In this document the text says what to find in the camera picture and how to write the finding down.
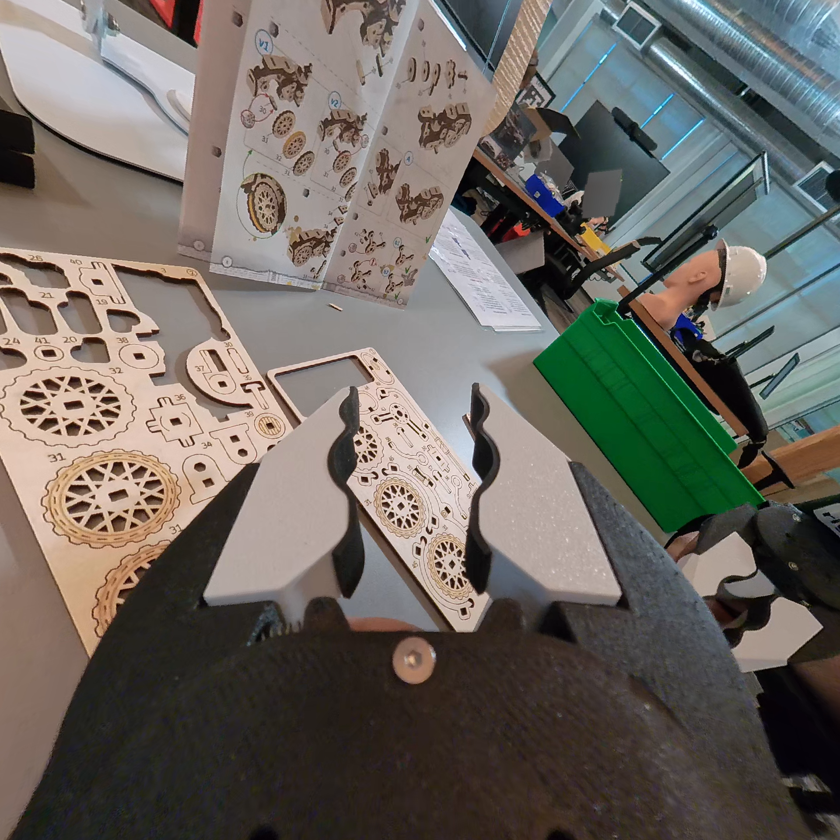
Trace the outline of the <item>printed paper sheets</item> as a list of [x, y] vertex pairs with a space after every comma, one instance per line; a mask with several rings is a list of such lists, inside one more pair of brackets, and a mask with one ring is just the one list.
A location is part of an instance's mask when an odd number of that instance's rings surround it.
[[542, 326], [508, 280], [449, 208], [430, 256], [484, 329], [540, 332]]

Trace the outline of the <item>white hard hat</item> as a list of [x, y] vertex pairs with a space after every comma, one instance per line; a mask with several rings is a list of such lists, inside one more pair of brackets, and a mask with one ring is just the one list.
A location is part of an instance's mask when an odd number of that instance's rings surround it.
[[739, 304], [763, 284], [767, 274], [766, 259], [746, 246], [729, 246], [723, 239], [716, 244], [720, 280], [710, 294], [710, 309], [715, 311]]

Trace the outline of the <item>small blue bin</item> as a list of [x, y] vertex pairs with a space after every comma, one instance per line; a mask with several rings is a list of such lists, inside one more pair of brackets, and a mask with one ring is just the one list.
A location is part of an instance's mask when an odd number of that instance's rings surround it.
[[531, 175], [525, 181], [524, 187], [536, 204], [551, 217], [556, 217], [565, 210], [565, 205], [552, 192], [550, 186], [542, 180], [540, 174]]

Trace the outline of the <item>background wooden table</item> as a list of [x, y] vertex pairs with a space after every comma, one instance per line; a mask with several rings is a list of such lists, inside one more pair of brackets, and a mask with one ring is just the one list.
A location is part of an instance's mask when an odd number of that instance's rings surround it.
[[[482, 150], [476, 148], [472, 153], [473, 159], [480, 163], [487, 172], [492, 175], [501, 185], [504, 185], [513, 195], [516, 195], [519, 200], [525, 203], [527, 206], [531, 208], [531, 210], [539, 215], [542, 220], [546, 222], [547, 225], [558, 235], [561, 236], [562, 239], [570, 246], [573, 247], [584, 259], [589, 261], [593, 261], [595, 259], [599, 259], [600, 256], [594, 251], [592, 248], [589, 248], [588, 245], [579, 241], [578, 238], [570, 236], [548, 213], [546, 213], [541, 206], [537, 203], [537, 201], [530, 196], [530, 194], [520, 185], [518, 181], [515, 179], [510, 178], [502, 169], [500, 169], [496, 163]], [[645, 328], [650, 332], [651, 336], [658, 343], [662, 352], [669, 357], [674, 363], [677, 364], [678, 368], [682, 370], [683, 374], [687, 377], [688, 381], [693, 384], [694, 387], [698, 390], [698, 393], [702, 394], [704, 398], [708, 401], [708, 403], [715, 408], [715, 410], [720, 414], [721, 419], [726, 422], [734, 435], [737, 438], [746, 437], [748, 435], [748, 429], [741, 423], [741, 421], [737, 418], [736, 414], [732, 412], [729, 406], [726, 405], [725, 402], [720, 399], [720, 397], [714, 393], [714, 391], [709, 387], [708, 383], [706, 383], [699, 375], [698, 372], [692, 367], [692, 365], [688, 362], [686, 357], [679, 351], [679, 347], [675, 344], [674, 341], [671, 340], [669, 335], [666, 331], [662, 330], [657, 323], [651, 318], [649, 313], [642, 307], [641, 305], [637, 304], [635, 301], [630, 301], [629, 294], [630, 290], [625, 288], [624, 286], [618, 287], [619, 292], [623, 294], [621, 302], [628, 302], [630, 303], [631, 310], [633, 314], [637, 315], [642, 324]]]

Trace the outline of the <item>grey desk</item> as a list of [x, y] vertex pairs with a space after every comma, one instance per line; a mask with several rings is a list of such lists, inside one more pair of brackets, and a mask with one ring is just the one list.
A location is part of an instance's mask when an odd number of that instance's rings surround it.
[[[2, 245], [38, 251], [138, 259], [199, 270], [237, 336], [265, 373], [372, 346], [395, 364], [397, 378], [447, 444], [471, 469], [473, 440], [463, 415], [474, 382], [489, 386], [572, 460], [582, 463], [660, 543], [667, 534], [595, 446], [533, 366], [558, 337], [495, 246], [467, 218], [465, 226], [542, 324], [541, 332], [480, 327], [433, 261], [421, 272], [405, 311], [331, 292], [280, 289], [207, 273], [207, 263], [176, 251], [182, 185], [88, 153], [35, 121], [36, 186], [2, 185]], [[126, 277], [129, 295], [161, 327], [167, 358], [216, 329], [192, 287], [154, 277]], [[328, 302], [339, 305], [335, 311]], [[348, 617], [389, 617], [438, 629], [397, 573], [360, 512], [364, 573]], [[89, 656], [2, 464], [2, 665], [74, 684]]]

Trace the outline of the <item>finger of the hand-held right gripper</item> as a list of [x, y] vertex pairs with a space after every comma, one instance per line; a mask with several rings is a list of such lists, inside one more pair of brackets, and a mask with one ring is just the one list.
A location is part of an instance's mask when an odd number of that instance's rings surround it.
[[752, 519], [753, 515], [713, 515], [700, 525], [694, 549], [679, 559], [679, 568], [699, 594], [717, 594], [724, 581], [756, 575]]
[[783, 667], [823, 630], [806, 605], [784, 597], [759, 571], [750, 577], [724, 578], [716, 599], [739, 610], [724, 633], [741, 671]]

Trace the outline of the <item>wooden puzzle sheet rectangular window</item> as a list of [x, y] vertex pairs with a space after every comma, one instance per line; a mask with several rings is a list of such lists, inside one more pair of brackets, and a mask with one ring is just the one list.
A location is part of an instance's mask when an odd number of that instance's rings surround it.
[[282, 401], [307, 418], [281, 376], [342, 361], [371, 380], [358, 386], [352, 489], [365, 524], [395, 570], [441, 629], [475, 631], [490, 605], [466, 574], [466, 538], [478, 482], [372, 347], [267, 372]]

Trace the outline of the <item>wooden puzzle sheet many cutouts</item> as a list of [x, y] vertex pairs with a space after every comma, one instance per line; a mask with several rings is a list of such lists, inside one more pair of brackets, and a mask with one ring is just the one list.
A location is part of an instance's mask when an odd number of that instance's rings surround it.
[[[219, 336], [178, 381], [122, 276], [192, 288]], [[2, 461], [91, 655], [152, 562], [291, 430], [192, 267], [2, 248]]]

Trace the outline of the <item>mannequin bust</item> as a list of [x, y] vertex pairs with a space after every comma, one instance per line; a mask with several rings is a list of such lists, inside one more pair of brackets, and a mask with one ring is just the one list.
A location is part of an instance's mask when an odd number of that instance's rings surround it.
[[720, 276], [715, 246], [695, 255], [665, 278], [664, 291], [647, 292], [640, 296], [639, 301], [661, 328], [673, 333], [698, 375], [748, 429], [749, 442], [738, 462], [738, 467], [742, 468], [755, 460], [769, 432], [759, 405], [737, 359], [721, 353], [692, 331], [677, 327], [679, 316], [689, 308], [705, 305], [711, 309], [710, 294], [718, 285]]

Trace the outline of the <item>green plastic bin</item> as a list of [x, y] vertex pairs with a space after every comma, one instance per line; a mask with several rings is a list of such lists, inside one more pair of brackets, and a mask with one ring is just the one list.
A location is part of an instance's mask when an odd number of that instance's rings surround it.
[[732, 437], [614, 301], [595, 300], [533, 363], [664, 531], [764, 503]]

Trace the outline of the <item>wooden rail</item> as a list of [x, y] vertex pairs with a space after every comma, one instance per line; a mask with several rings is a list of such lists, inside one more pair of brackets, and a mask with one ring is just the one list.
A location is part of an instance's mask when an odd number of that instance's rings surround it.
[[794, 489], [838, 467], [839, 426], [836, 425], [774, 450], [764, 449], [741, 471], [756, 490], [768, 492], [778, 485]]

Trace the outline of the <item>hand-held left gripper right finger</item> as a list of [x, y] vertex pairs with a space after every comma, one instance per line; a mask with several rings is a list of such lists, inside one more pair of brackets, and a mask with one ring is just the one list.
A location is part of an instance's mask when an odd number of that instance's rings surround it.
[[471, 388], [465, 572], [477, 593], [521, 607], [615, 606], [622, 589], [572, 462], [487, 385]]

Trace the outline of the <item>folded instruction booklet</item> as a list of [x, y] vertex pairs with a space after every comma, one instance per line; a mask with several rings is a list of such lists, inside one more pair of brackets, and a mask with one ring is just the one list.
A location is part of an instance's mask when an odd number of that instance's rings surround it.
[[436, 2], [204, 2], [177, 248], [403, 309], [496, 92]]

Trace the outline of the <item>background black monitor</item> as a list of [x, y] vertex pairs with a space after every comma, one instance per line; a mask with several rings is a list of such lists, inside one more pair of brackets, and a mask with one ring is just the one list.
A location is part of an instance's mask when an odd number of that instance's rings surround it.
[[585, 189], [592, 172], [623, 173], [612, 222], [617, 223], [669, 177], [669, 169], [628, 137], [612, 112], [599, 101], [588, 108], [574, 127], [578, 135], [568, 135], [560, 144], [560, 151], [574, 165], [570, 180], [578, 190]]

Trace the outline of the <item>black office chair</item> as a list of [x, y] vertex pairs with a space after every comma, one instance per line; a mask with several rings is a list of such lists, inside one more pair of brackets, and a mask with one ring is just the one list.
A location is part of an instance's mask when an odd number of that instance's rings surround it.
[[621, 247], [596, 259], [588, 259], [580, 248], [552, 230], [545, 234], [543, 246], [541, 283], [546, 285], [559, 301], [572, 299], [586, 281], [627, 259], [629, 255], [627, 248]]

